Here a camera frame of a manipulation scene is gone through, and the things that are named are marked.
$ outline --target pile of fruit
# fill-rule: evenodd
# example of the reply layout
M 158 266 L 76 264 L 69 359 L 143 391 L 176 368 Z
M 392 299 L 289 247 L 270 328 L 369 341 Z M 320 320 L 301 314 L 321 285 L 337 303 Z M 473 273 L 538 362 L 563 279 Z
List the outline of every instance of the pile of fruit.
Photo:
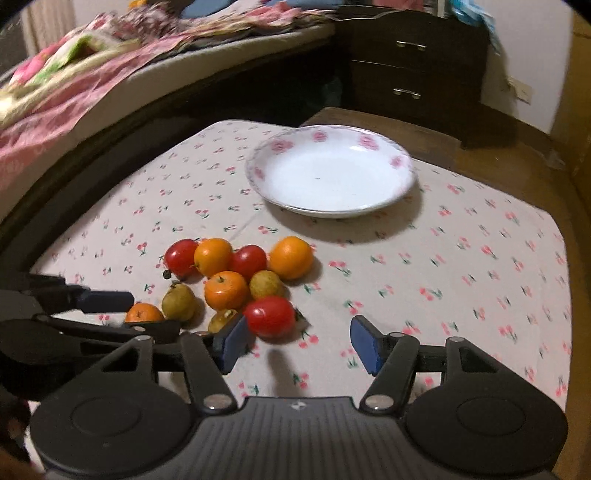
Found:
M 199 304 L 193 290 L 182 282 L 201 274 L 207 277 L 205 302 L 216 311 L 207 328 L 209 333 L 220 331 L 241 311 L 252 333 L 262 338 L 281 338 L 296 323 L 296 311 L 284 298 L 283 281 L 302 277 L 313 262 L 312 248 L 296 236 L 279 240 L 268 256 L 257 245 L 234 251 L 223 238 L 180 240 L 164 255 L 164 278 L 174 275 L 178 281 L 173 281 L 162 299 L 161 310 L 149 303 L 136 303 L 125 321 L 189 321 Z

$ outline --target plate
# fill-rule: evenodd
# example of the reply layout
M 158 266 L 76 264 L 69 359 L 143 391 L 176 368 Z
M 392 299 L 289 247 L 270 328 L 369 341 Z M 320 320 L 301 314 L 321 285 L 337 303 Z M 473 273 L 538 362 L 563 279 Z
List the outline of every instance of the plate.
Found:
M 383 135 L 342 125 L 295 128 L 263 142 L 246 177 L 265 200 L 302 215 L 348 218 L 396 202 L 414 183 L 413 161 Z

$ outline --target ribbed gray surface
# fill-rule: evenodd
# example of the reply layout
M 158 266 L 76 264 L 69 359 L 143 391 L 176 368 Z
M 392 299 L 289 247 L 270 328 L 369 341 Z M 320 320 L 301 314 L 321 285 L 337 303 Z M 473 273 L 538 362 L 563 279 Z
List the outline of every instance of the ribbed gray surface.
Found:
M 293 408 L 299 405 L 304 408 Z M 63 479 L 49 474 L 48 479 Z M 205 420 L 172 460 L 134 480 L 460 480 L 417 453 L 395 420 L 350 398 L 251 398 Z M 550 480 L 550 474 L 528 480 Z

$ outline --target tablecloth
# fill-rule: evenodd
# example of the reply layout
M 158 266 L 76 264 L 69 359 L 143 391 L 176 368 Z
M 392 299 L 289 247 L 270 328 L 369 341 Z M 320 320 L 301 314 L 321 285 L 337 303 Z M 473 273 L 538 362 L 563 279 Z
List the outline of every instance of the tablecloth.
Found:
M 233 393 L 350 395 L 373 380 L 349 340 L 353 315 L 383 332 L 442 345 L 460 335 L 566 404 L 571 349 L 569 274 L 551 216 L 482 183 L 415 160 L 416 185 L 396 205 L 357 219 L 317 220 L 266 204 L 245 159 L 285 131 L 216 123 L 122 181 L 39 259 L 34 272 L 95 289 L 131 291 L 160 306 L 170 281 L 162 255 L 181 238 L 223 237 L 269 250 L 287 235 L 308 241 L 313 271 L 290 284 L 305 329 L 281 344 L 257 340 L 226 376 Z M 203 298 L 203 280 L 191 283 Z M 205 330 L 212 311 L 204 312 Z M 118 323 L 123 314 L 63 317 Z M 162 384 L 186 394 L 182 377 Z M 413 395 L 439 384 L 419 374 Z

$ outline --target blue cloth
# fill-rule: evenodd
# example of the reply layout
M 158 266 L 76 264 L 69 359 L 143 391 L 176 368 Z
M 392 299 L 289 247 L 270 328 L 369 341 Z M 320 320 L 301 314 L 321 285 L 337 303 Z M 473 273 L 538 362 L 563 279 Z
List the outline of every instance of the blue cloth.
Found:
M 275 5 L 281 0 L 271 0 L 265 5 Z M 302 10 L 333 10 L 344 5 L 344 0 L 287 0 L 287 5 L 292 8 L 301 8 Z
M 484 22 L 491 36 L 492 46 L 497 53 L 501 52 L 501 41 L 496 34 L 495 17 L 486 13 L 474 0 L 452 0 L 452 12 L 459 21 L 473 27 Z
M 235 0 L 195 0 L 181 13 L 181 18 L 200 18 L 219 12 Z

